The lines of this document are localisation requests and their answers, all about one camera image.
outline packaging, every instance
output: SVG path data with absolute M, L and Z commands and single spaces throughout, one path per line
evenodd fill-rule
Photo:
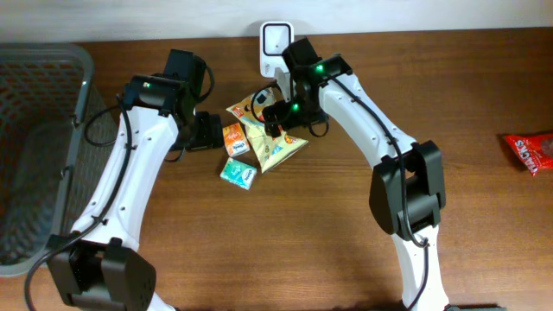
M 553 133 L 535 136 L 507 135 L 504 139 L 532 176 L 540 169 L 553 168 Z
M 232 113 L 245 126 L 245 133 L 250 141 L 251 148 L 256 153 L 261 166 L 261 173 L 265 173 L 274 168 L 279 163 L 288 159 L 297 150 L 305 146 L 308 141 L 288 136 L 286 131 L 281 129 L 281 136 L 273 138 L 265 134 L 264 125 L 258 122 L 252 115 L 250 109 L 251 97 L 244 98 L 241 102 L 228 107 L 226 110 Z M 273 105 L 280 100 L 281 95 L 275 95 L 272 89 L 267 89 L 257 96 L 257 101 L 262 103 L 255 104 L 257 117 L 263 121 L 261 111 L 268 105 Z
M 229 156 L 240 156 L 250 151 L 250 144 L 245 138 L 242 126 L 236 123 L 223 129 L 225 148 Z
M 256 168 L 228 158 L 220 177 L 225 181 L 229 181 L 239 187 L 250 190 L 256 173 Z

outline gray bin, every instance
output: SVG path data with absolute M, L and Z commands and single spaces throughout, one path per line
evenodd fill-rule
M 92 74 L 74 45 L 0 45 L 0 276 L 27 272 L 92 197 L 111 153 L 84 140 L 105 108 Z M 109 114 L 90 129 L 97 142 L 116 134 Z

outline red snack bag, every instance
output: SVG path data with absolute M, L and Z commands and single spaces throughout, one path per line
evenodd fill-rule
M 553 168 L 553 133 L 528 137 L 507 135 L 504 139 L 532 176 L 540 169 Z

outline white wall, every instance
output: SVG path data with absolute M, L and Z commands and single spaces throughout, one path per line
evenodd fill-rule
M 0 41 L 110 41 L 553 26 L 553 0 L 0 0 Z

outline wooden table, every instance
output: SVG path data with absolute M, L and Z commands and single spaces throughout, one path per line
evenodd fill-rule
M 509 310 L 553 304 L 553 171 L 532 178 L 503 133 L 553 130 L 553 29 L 311 36 L 322 56 L 341 52 L 365 90 L 405 132 L 443 152 L 448 204 L 439 255 L 454 304 Z M 264 83 L 257 38 L 82 44 L 107 105 L 134 73 L 164 68 L 171 48 L 215 72 L 199 108 L 225 108 Z M 186 309 L 322 310 L 397 302 L 390 237 L 368 206 L 371 171 L 336 123 L 249 192 L 219 179 L 223 149 L 163 164 L 144 215 L 140 253 L 156 291 Z M 256 163 L 253 153 L 240 158 Z M 0 300 L 23 310 L 23 277 L 0 280 Z M 40 310 L 66 310 L 47 270 L 35 276 Z

